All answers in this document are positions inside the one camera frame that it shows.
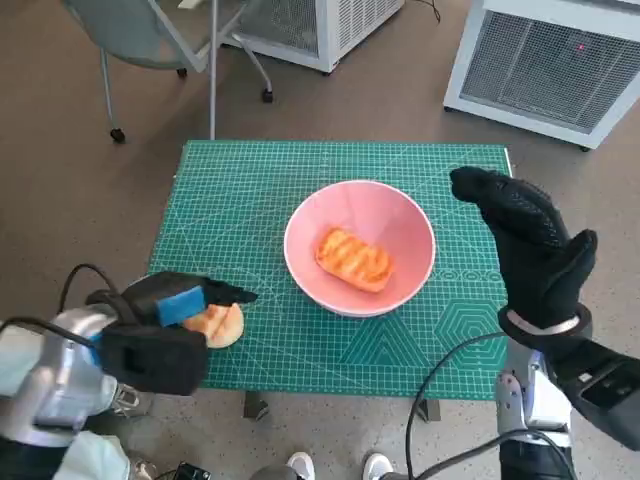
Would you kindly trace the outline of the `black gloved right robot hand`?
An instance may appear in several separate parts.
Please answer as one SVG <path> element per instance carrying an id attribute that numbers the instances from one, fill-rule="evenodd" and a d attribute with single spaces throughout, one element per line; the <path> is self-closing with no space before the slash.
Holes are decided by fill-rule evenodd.
<path id="1" fill-rule="evenodd" d="M 476 205 L 494 236 L 508 308 L 540 330 L 576 317 L 597 233 L 571 236 L 549 195 L 524 180 L 476 167 L 450 179 L 452 194 Z"/>

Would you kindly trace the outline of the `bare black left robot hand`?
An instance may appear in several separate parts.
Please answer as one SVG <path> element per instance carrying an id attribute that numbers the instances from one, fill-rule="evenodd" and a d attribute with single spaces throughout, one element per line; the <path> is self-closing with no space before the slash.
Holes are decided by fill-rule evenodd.
<path id="1" fill-rule="evenodd" d="M 162 271 L 129 285 L 122 298 L 142 324 L 168 327 L 183 324 L 209 305 L 252 303 L 258 295 L 208 276 Z"/>

